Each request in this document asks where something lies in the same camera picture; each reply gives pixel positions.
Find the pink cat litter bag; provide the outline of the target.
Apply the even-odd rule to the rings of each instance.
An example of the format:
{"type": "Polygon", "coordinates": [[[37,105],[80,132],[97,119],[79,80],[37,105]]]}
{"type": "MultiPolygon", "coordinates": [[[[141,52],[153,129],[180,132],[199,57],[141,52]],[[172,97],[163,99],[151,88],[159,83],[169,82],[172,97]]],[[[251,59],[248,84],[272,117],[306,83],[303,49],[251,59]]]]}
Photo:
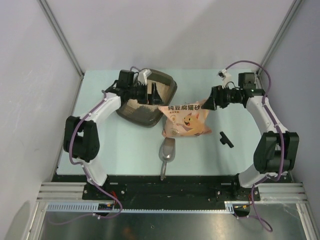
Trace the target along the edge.
{"type": "Polygon", "coordinates": [[[205,100],[182,105],[159,106],[166,117],[162,135],[168,138],[192,137],[210,134],[206,125],[209,110],[203,109],[205,100]]]}

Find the black bag sealing clip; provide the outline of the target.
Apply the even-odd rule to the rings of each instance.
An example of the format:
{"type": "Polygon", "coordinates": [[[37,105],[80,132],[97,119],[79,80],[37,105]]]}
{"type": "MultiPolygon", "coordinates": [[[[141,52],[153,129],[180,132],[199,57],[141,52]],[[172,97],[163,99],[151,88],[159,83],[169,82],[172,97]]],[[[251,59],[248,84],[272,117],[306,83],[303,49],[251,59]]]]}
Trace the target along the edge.
{"type": "Polygon", "coordinates": [[[226,134],[223,131],[221,131],[219,134],[220,134],[220,139],[219,139],[220,143],[222,145],[228,145],[232,149],[234,145],[230,141],[230,139],[226,136],[226,134]]]}

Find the silver metal scoop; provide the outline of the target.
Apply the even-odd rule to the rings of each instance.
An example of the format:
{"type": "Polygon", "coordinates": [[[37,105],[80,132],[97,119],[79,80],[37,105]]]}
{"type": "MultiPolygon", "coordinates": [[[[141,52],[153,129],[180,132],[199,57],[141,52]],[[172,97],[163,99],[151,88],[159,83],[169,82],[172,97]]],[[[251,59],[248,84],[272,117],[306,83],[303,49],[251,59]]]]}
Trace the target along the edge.
{"type": "Polygon", "coordinates": [[[158,157],[161,160],[160,180],[163,181],[166,178],[166,170],[168,163],[175,159],[176,155],[176,140],[171,137],[165,137],[158,153],[158,157]]]}

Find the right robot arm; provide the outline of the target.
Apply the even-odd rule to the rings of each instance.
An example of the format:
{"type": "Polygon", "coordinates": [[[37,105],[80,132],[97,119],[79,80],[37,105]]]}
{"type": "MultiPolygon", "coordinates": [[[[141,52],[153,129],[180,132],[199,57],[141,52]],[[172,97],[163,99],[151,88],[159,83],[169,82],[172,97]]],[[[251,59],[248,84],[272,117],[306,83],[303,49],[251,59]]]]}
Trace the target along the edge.
{"type": "Polygon", "coordinates": [[[253,164],[238,174],[239,183],[230,188],[231,196],[242,201],[249,194],[248,188],[266,179],[278,181],[284,173],[294,168],[300,138],[277,118],[267,93],[257,87],[253,72],[240,73],[238,86],[233,88],[228,86],[232,76],[226,69],[217,75],[222,79],[222,84],[212,87],[202,108],[215,111],[229,104],[241,104],[251,114],[261,134],[253,154],[253,164]]]}

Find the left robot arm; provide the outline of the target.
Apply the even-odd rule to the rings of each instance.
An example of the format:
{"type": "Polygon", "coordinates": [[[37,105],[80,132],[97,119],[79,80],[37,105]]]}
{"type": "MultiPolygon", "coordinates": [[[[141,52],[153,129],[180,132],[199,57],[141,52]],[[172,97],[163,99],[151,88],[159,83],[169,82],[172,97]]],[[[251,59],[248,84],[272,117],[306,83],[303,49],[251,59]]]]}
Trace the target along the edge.
{"type": "Polygon", "coordinates": [[[99,126],[129,100],[143,105],[162,105],[156,83],[148,84],[152,71],[121,70],[118,79],[102,91],[103,97],[90,111],[81,116],[69,116],[65,121],[63,150],[72,165],[79,165],[90,184],[93,194],[100,200],[110,196],[111,188],[105,184],[108,177],[99,159],[99,126]]]}

